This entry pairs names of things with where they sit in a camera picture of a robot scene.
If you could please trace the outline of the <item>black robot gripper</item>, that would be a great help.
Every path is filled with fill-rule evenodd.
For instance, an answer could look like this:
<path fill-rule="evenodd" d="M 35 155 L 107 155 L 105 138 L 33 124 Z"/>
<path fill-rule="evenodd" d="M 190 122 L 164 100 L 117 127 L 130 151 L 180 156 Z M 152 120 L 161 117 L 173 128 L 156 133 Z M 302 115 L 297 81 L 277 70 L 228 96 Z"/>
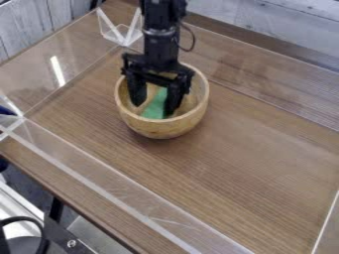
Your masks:
<path fill-rule="evenodd" d="M 146 84 L 152 82 L 166 87 L 164 116 L 173 114 L 189 92 L 194 72 L 178 63 L 180 29 L 144 31 L 144 51 L 141 54 L 122 55 L 121 73 L 126 77 L 129 99 L 140 106 L 146 98 Z"/>

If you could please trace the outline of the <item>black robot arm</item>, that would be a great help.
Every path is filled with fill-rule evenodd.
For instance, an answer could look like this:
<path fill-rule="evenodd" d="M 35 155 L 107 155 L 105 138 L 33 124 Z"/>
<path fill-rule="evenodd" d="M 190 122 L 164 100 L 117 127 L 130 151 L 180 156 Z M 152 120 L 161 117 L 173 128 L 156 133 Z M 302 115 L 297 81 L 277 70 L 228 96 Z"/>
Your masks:
<path fill-rule="evenodd" d="M 178 63 L 181 19 L 185 0 L 138 0 L 142 15 L 142 54 L 124 54 L 121 74 L 126 78 L 130 102 L 146 99 L 146 83 L 166 88 L 164 114 L 169 116 L 189 93 L 194 71 Z"/>

